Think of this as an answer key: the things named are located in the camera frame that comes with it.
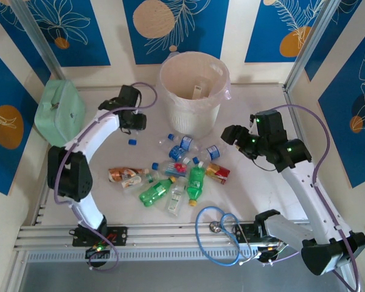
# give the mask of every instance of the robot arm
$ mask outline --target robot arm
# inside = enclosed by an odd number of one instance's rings
[[[111,110],[121,107],[138,106],[141,101],[141,93],[131,87],[123,86],[119,96],[104,101],[100,106],[93,120],[73,140],[64,147],[52,147],[48,155],[47,183],[53,189],[58,167],[63,156],[76,144],[75,151],[69,155],[69,159],[63,169],[58,194],[71,199],[70,207],[81,218],[79,224],[90,226],[106,235],[106,219],[98,210],[92,194],[92,176],[89,169],[89,162],[93,154],[103,144],[105,139],[118,130],[144,130],[146,128],[146,116],[133,110],[122,110],[103,119],[103,115]],[[78,138],[85,132],[86,136],[78,142]]]
[[[280,212],[269,210],[255,217],[256,234],[278,238],[300,251],[304,263],[315,275],[349,263],[349,253],[338,230],[342,229],[355,257],[365,248],[365,235],[352,232],[317,180],[323,197],[339,221],[339,225],[334,224],[315,191],[311,155],[302,141],[287,139],[280,113],[262,111],[251,116],[251,122],[254,119],[258,135],[250,134],[245,127],[233,125],[224,129],[221,138],[230,145],[235,144],[239,152],[249,159],[265,156],[274,164],[295,192],[312,227],[309,231],[290,222]]]

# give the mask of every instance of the small plastic bottle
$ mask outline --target small plastic bottle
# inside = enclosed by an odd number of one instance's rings
[[[225,184],[227,178],[229,177],[230,170],[220,165],[211,162],[199,162],[198,167],[206,170],[206,175],[210,178],[216,180],[218,183]]]
[[[169,134],[168,139],[173,141],[176,145],[179,145],[182,149],[189,152],[199,152],[201,150],[201,145],[196,140],[191,137],[181,134]]]
[[[166,152],[173,161],[182,162],[184,164],[188,164],[190,162],[188,152],[174,144],[173,141],[166,139],[163,143],[160,143],[160,145],[161,149]]]
[[[139,190],[143,187],[146,187],[147,185],[152,184],[153,182],[158,180],[159,173],[156,171],[152,171],[144,175],[132,176],[131,178],[121,181],[119,183],[119,188],[123,192],[132,192],[134,190]]]
[[[128,135],[128,145],[135,146],[138,143],[139,131],[132,130],[131,134]]]
[[[216,145],[210,146],[199,153],[198,156],[192,159],[193,163],[198,164],[200,161],[209,162],[223,156],[226,153],[226,144],[219,142]]]
[[[164,161],[161,164],[154,162],[152,169],[158,170],[165,176],[185,177],[187,175],[187,166],[183,163]]]
[[[168,179],[163,179],[150,187],[148,190],[141,193],[139,195],[139,199],[142,201],[145,207],[149,207],[166,195],[170,189],[170,186],[175,182],[176,178],[174,176],[171,176]]]
[[[108,169],[109,181],[123,181],[128,178],[132,178],[136,175],[146,175],[149,173],[149,169],[135,169],[133,167],[115,167]]]
[[[169,201],[166,204],[166,211],[168,213],[171,213],[174,216],[178,216],[181,206],[183,205],[186,187],[187,179],[179,177],[174,188],[171,191]]]
[[[202,167],[195,166],[190,170],[187,193],[189,196],[189,205],[192,207],[196,206],[197,199],[203,192],[202,188],[205,174],[206,170]]]

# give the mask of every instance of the white plastic bucket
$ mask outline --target white plastic bucket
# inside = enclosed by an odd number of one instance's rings
[[[166,59],[157,83],[172,128],[196,139],[214,127],[221,101],[231,98],[229,88],[226,65],[200,52],[175,54]]]

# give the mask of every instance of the white table surface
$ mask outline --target white table surface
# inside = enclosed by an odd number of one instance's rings
[[[145,87],[139,88],[143,95],[142,105],[153,100],[153,93]],[[117,96],[119,88],[80,91],[88,112],[86,120],[92,119],[97,107],[106,99]],[[220,107],[213,131],[201,140],[204,146],[219,139],[225,127],[229,125],[249,126],[249,115],[274,106],[285,104],[280,85],[234,85],[231,89],[232,99],[224,101]],[[196,207],[184,202],[178,217],[165,212],[166,198],[154,206],[144,207],[138,195],[122,194],[115,183],[108,181],[108,169],[112,167],[151,167],[153,162],[168,159],[158,148],[158,140],[168,134],[171,128],[163,113],[162,102],[147,109],[147,128],[138,138],[137,146],[128,145],[128,136],[120,130],[113,133],[96,151],[90,163],[93,177],[92,195],[99,210],[111,224],[155,224],[155,223],[193,223],[198,212],[206,206],[218,206],[225,212],[232,212],[241,221],[254,220],[260,212],[276,209],[290,220],[307,219],[294,192],[280,174],[265,172],[257,168],[233,146],[215,163],[231,171],[225,185],[205,177],[203,193]],[[289,111],[282,109],[282,118],[288,138],[296,137]],[[256,160],[258,165],[272,169],[265,158]],[[212,221],[210,215],[204,215],[201,221]],[[47,199],[43,225],[77,224],[72,211],[66,206],[54,203],[52,191]]]

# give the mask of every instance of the mint green container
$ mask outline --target mint green container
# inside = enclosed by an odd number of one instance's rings
[[[79,134],[84,116],[85,104],[73,83],[50,80],[44,88],[34,122],[51,145],[62,147]]]

